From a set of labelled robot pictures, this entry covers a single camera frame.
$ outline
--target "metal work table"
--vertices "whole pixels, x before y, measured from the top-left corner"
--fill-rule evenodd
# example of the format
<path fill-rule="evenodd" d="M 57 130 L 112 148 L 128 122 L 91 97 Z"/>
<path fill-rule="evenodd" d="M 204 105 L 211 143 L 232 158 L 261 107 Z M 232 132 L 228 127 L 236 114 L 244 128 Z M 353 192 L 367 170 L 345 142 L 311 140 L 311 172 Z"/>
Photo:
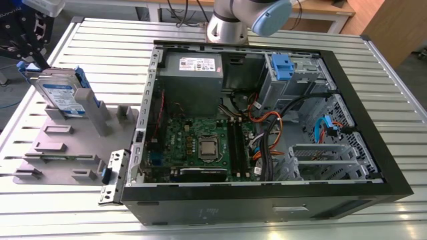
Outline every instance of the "metal work table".
<path fill-rule="evenodd" d="M 53 67 L 87 72 L 97 99 L 139 107 L 153 40 L 203 42 L 201 28 L 87 18 L 73 22 L 49 58 Z M 427 114 L 375 46 L 357 36 L 280 31 L 249 33 L 251 45 L 332 50 L 363 101 L 413 195 L 323 221 L 145 227 L 124 206 L 99 207 L 99 186 L 17 185 L 0 177 L 0 237 L 120 239 L 425 239 Z M 0 135 L 0 174 L 21 164 L 46 115 L 34 88 Z"/>

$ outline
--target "small connector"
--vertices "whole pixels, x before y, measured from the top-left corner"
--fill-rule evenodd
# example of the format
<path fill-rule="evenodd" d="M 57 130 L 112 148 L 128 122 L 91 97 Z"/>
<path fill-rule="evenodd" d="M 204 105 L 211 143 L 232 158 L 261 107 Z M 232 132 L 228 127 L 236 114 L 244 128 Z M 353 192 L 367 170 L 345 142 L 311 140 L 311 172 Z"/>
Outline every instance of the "small connector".
<path fill-rule="evenodd" d="M 340 128 L 340 133 L 341 134 L 352 134 L 353 132 L 356 132 L 357 131 L 357 129 L 356 129 L 356 127 L 353 127 L 353 126 L 343 126 L 341 128 Z"/>

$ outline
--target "blue latch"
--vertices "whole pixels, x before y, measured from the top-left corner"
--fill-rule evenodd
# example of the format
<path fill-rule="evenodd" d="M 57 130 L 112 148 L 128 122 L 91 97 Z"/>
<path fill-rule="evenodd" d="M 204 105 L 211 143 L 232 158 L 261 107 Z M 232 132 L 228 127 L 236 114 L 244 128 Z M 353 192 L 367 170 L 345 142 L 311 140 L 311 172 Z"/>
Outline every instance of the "blue latch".
<path fill-rule="evenodd" d="M 288 81 L 293 75 L 293 63 L 287 54 L 271 55 L 272 67 L 279 81 Z"/>

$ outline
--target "metal bracket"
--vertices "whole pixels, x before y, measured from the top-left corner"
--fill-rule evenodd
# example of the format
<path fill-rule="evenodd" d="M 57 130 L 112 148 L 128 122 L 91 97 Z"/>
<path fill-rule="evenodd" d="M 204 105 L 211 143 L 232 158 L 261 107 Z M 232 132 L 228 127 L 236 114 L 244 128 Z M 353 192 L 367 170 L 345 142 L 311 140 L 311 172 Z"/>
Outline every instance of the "metal bracket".
<path fill-rule="evenodd" d="M 99 206 L 120 206 L 123 188 L 125 185 L 125 176 L 129 163 L 131 153 L 123 149 L 111 153 L 108 166 L 103 171 L 103 183 L 108 183 L 101 187 Z"/>

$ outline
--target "white label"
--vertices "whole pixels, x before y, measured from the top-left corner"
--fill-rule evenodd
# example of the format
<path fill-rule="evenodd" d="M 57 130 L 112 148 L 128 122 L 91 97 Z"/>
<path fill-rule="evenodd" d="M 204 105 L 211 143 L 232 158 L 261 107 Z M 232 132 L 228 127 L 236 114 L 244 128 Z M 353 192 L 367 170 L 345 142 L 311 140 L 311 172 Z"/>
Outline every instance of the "white label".
<path fill-rule="evenodd" d="M 253 102 L 253 106 L 255 106 L 257 109 L 261 108 L 261 104 L 260 104 L 257 101 Z"/>
<path fill-rule="evenodd" d="M 256 175 L 261 175 L 261 170 L 263 170 L 263 169 L 256 166 L 256 167 L 253 168 L 253 173 L 255 173 Z"/>
<path fill-rule="evenodd" d="M 74 100 L 74 90 L 69 85 L 42 84 L 48 98 L 57 108 L 68 114 L 85 113 L 83 106 Z"/>
<path fill-rule="evenodd" d="M 273 206 L 272 210 L 275 212 L 281 212 L 281 211 L 308 211 L 307 207 L 304 207 L 304 206 Z"/>
<path fill-rule="evenodd" d="M 179 70 L 215 72 L 215 58 L 183 57 L 179 60 Z"/>

